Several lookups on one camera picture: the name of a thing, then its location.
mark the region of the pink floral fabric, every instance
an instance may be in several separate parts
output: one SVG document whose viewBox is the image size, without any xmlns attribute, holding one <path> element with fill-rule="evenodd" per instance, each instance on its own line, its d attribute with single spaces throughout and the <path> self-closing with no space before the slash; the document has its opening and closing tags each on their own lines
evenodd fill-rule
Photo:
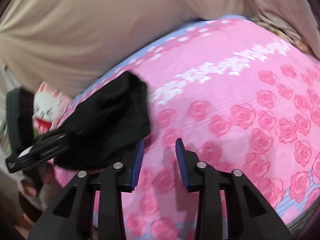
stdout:
<svg viewBox="0 0 320 240">
<path fill-rule="evenodd" d="M 151 139 L 123 194 L 129 239 L 193 239 L 198 196 L 182 186 L 179 137 L 216 169 L 241 169 L 286 223 L 320 195 L 319 62 L 243 19 L 189 27 L 129 60 L 64 117 L 124 70 L 148 84 Z"/>
</svg>

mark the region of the mattress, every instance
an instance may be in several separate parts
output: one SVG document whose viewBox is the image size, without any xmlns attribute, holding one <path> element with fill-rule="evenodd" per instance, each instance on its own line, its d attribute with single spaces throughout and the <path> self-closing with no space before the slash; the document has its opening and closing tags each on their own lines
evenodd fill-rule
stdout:
<svg viewBox="0 0 320 240">
<path fill-rule="evenodd" d="M 178 137 L 217 170 L 241 169 L 285 224 L 310 211 L 320 196 L 320 62 L 242 17 L 192 22 L 106 73 L 60 124 L 126 70 L 148 84 L 152 122 L 138 186 L 122 194 L 128 239 L 193 239 L 198 196 L 182 186 Z M 62 185 L 76 174 L 55 171 Z"/>
</svg>

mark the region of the beige fabric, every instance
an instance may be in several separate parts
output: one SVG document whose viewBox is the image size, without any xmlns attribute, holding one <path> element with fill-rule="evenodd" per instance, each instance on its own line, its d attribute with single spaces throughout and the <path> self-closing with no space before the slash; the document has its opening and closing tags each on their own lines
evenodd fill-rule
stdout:
<svg viewBox="0 0 320 240">
<path fill-rule="evenodd" d="M 256 17 L 281 29 L 299 49 L 308 51 L 308 48 L 303 48 L 304 42 L 307 43 L 320 58 L 320 33 L 307 0 L 248 1 Z"/>
<path fill-rule="evenodd" d="M 245 0 L 14 0 L 0 21 L 0 57 L 36 91 L 75 96 L 139 48 L 193 18 L 250 16 Z"/>
</svg>

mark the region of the silver rivet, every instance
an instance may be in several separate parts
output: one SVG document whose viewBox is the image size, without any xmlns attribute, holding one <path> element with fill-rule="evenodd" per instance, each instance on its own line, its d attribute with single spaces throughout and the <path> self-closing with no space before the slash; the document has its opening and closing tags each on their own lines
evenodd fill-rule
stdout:
<svg viewBox="0 0 320 240">
<path fill-rule="evenodd" d="M 203 169 L 203 168 L 205 168 L 205 167 L 207 166 L 207 164 L 204 163 L 204 162 L 198 162 L 198 163 L 197 163 L 197 166 L 198 166 L 198 168 Z"/>
<path fill-rule="evenodd" d="M 79 172 L 78 172 L 78 177 L 79 177 L 79 178 L 83 178 L 83 177 L 85 177 L 85 176 L 87 176 L 87 172 L 86 172 L 86 171 L 79 171 Z"/>
<path fill-rule="evenodd" d="M 233 171 L 233 175 L 235 175 L 236 177 L 241 177 L 242 176 L 242 171 L 241 170 L 234 170 Z"/>
<path fill-rule="evenodd" d="M 113 164 L 113 167 L 115 169 L 121 169 L 123 167 L 123 164 L 122 163 L 115 163 L 115 164 Z"/>
</svg>

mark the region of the red cartoon mouth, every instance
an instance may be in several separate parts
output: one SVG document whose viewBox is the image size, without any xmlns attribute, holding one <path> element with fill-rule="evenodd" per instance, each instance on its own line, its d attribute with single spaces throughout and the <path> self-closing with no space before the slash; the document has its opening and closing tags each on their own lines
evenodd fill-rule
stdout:
<svg viewBox="0 0 320 240">
<path fill-rule="evenodd" d="M 39 118 L 35 118 L 35 119 L 38 121 L 40 127 L 44 127 L 44 128 L 46 128 L 46 130 L 50 129 L 52 122 L 47 122 L 47 121 L 41 120 Z"/>
</svg>

